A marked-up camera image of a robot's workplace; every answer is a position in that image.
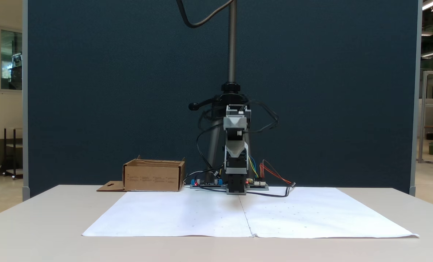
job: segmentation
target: white paper sheet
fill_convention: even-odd
[[[82,235],[251,236],[238,196],[188,188],[180,192],[127,192]]]
[[[285,187],[261,192],[283,195]],[[188,188],[127,192],[83,235],[319,238],[413,234],[338,189],[297,187],[286,198]]]
[[[270,194],[285,193],[271,187]],[[335,188],[296,187],[286,198],[241,196],[258,237],[406,237],[408,230]]]

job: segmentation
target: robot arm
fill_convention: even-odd
[[[227,194],[246,194],[246,178],[249,170],[249,146],[245,132],[250,124],[250,109],[244,104],[226,106],[223,118],[225,130],[225,173],[228,176]]]

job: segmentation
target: paper seam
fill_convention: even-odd
[[[254,234],[252,233],[252,229],[250,228],[249,221],[247,220],[247,216],[246,216],[245,211],[244,211],[244,206],[243,206],[243,203],[242,203],[242,201],[241,201],[241,197],[238,196],[238,199],[239,199],[239,202],[240,202],[240,204],[241,204],[241,208],[243,209],[243,212],[244,212],[244,217],[245,217],[246,222],[247,222],[247,227],[249,228],[249,231],[250,231],[250,237],[253,237]]]

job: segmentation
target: tripod knob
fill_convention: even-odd
[[[199,103],[190,103],[188,108],[191,111],[197,111],[200,108],[198,105],[199,105]]]

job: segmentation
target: cardboard box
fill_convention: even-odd
[[[123,181],[110,181],[97,191],[178,192],[185,177],[182,161],[133,159],[123,165]]]

